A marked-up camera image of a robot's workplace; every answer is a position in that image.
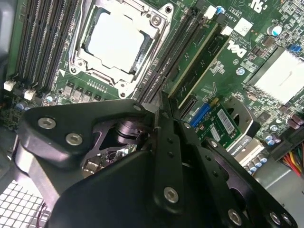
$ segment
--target red wire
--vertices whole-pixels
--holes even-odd
[[[289,157],[289,154],[287,154],[287,155],[285,156],[285,158],[286,158],[286,160],[288,161],[288,163],[289,163],[291,169],[300,177],[300,176],[301,176],[300,171],[299,171],[299,170],[296,168],[296,166],[292,163],[292,161],[291,161],[291,159],[290,159],[290,157]]]

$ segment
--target chip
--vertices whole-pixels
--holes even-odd
[[[262,112],[261,115],[257,118],[257,120],[260,123],[265,123],[270,117],[271,115],[269,115],[267,112]]]

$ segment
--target white label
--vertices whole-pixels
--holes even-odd
[[[250,5],[250,7],[257,13],[262,12],[262,10],[266,10],[267,9],[267,5],[264,5],[264,2],[262,2],[261,0],[252,0],[252,3]]]
[[[215,127],[213,126],[210,130],[212,137],[218,142],[220,141],[220,136],[219,133],[217,132],[217,130],[215,129]]]
[[[218,117],[219,117],[220,121],[222,122],[222,124],[224,125],[224,128],[226,129],[228,134],[231,134],[235,128],[232,125],[231,121],[228,119],[228,117],[223,109],[221,109],[218,112]]]
[[[238,57],[243,58],[244,55],[247,53],[246,49],[240,48],[238,44],[234,44],[232,40],[229,41],[229,46],[227,48],[231,50],[232,53],[236,53]]]
[[[238,21],[237,25],[234,27],[234,30],[240,35],[245,36],[249,32],[252,26],[253,24],[251,24],[245,18],[241,18]]]

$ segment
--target heatsink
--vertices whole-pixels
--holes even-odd
[[[250,84],[285,105],[304,86],[304,62],[279,47],[250,80]]]

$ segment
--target dell logo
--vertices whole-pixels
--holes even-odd
[[[227,49],[231,50],[232,53],[236,53],[240,58],[244,57],[247,52],[246,49],[240,48],[238,44],[234,44],[232,40],[229,41],[229,46]]]

